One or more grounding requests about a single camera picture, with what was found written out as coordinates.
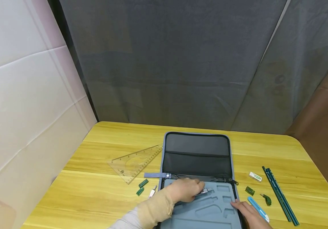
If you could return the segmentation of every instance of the hand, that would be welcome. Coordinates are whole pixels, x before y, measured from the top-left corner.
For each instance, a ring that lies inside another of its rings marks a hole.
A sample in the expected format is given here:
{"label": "hand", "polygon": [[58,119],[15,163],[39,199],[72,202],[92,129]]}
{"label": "hand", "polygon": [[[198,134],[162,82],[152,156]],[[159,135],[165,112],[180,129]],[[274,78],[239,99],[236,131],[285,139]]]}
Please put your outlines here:
{"label": "hand", "polygon": [[173,203],[179,201],[192,202],[195,195],[200,193],[205,187],[205,183],[199,179],[176,179],[173,183],[168,185],[166,190],[169,192]]}
{"label": "hand", "polygon": [[231,202],[230,204],[243,214],[248,221],[249,229],[272,229],[270,224],[261,217],[256,208],[247,202],[240,202],[236,199],[235,202]]}

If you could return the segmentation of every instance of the dark gray fabric backdrop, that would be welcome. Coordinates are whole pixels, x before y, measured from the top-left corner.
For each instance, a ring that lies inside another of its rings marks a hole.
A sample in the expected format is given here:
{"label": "dark gray fabric backdrop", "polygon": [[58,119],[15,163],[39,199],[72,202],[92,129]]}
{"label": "dark gray fabric backdrop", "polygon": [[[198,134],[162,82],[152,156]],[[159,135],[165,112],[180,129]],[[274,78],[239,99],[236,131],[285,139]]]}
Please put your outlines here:
{"label": "dark gray fabric backdrop", "polygon": [[100,121],[282,133],[328,72],[328,1],[60,0]]}

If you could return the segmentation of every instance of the gray foam tray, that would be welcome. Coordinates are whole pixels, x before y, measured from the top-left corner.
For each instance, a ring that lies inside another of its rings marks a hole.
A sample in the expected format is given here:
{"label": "gray foam tray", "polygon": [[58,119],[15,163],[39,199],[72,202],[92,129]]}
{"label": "gray foam tray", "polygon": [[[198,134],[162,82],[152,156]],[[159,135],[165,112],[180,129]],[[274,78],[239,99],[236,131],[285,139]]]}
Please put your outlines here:
{"label": "gray foam tray", "polygon": [[[173,183],[166,179],[164,187]],[[241,229],[238,211],[230,202],[234,201],[231,184],[205,182],[212,191],[195,197],[191,203],[178,202],[170,219],[161,223],[161,229]]]}

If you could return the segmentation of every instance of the transparent triangle ruler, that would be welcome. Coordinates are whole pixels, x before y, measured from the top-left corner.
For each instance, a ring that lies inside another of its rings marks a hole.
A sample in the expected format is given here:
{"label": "transparent triangle ruler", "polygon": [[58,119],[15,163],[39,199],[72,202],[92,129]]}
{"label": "transparent triangle ruler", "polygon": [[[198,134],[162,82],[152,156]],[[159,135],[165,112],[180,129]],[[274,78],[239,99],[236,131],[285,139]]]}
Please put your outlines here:
{"label": "transparent triangle ruler", "polygon": [[127,184],[130,184],[160,154],[161,150],[162,144],[107,161],[107,163]]}

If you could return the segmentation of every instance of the open pencil case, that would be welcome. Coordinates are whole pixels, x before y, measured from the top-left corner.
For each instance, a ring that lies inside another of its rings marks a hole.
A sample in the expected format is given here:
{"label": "open pencil case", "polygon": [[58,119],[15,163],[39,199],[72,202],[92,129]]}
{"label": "open pencil case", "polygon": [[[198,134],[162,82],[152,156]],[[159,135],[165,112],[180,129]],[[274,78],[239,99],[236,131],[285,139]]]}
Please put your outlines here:
{"label": "open pencil case", "polygon": [[159,190],[175,179],[198,178],[211,191],[197,195],[191,203],[176,203],[172,217],[156,229],[243,228],[243,216],[230,205],[238,198],[233,171],[226,135],[166,133],[160,173],[145,173],[145,177],[160,178]]}

